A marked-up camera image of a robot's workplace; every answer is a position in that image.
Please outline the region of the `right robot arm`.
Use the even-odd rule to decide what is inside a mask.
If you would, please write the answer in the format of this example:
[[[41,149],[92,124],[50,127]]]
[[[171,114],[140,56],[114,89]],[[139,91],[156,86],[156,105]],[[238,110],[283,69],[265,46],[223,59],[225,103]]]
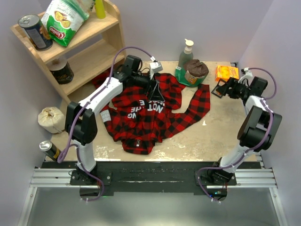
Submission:
[[[262,97],[268,85],[267,80],[254,77],[239,81],[229,78],[218,81],[212,94],[221,98],[229,96],[241,99],[246,110],[246,118],[237,135],[238,145],[232,152],[219,159],[213,169],[206,171],[209,181],[215,185],[228,183],[243,161],[254,153],[267,150],[271,146],[282,121],[280,114],[274,113]]]

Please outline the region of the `red black plaid shirt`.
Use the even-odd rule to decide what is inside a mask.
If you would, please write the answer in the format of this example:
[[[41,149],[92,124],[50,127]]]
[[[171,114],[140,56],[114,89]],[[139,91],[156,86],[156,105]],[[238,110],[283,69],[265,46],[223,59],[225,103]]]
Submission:
[[[200,121],[210,111],[209,85],[199,84],[188,108],[182,106],[180,84],[170,73],[155,75],[164,101],[148,101],[144,90],[132,86],[112,99],[113,108],[106,105],[100,112],[107,132],[115,142],[121,141],[124,151],[148,155],[156,143],[182,132]]]

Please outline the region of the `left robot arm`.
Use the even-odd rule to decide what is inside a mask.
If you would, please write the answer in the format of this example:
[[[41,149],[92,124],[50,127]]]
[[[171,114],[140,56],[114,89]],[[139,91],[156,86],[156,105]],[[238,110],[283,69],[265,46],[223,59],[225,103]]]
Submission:
[[[140,64],[140,58],[128,55],[124,64],[111,71],[97,90],[80,102],[70,102],[67,106],[65,131],[69,137],[64,151],[67,152],[71,146],[76,148],[78,159],[76,171],[87,185],[94,183],[98,185],[100,179],[93,154],[93,140],[98,132],[95,116],[114,97],[131,86],[141,87],[150,101],[164,101],[159,81],[154,77],[163,70],[162,64],[152,57],[146,76],[142,74]]]

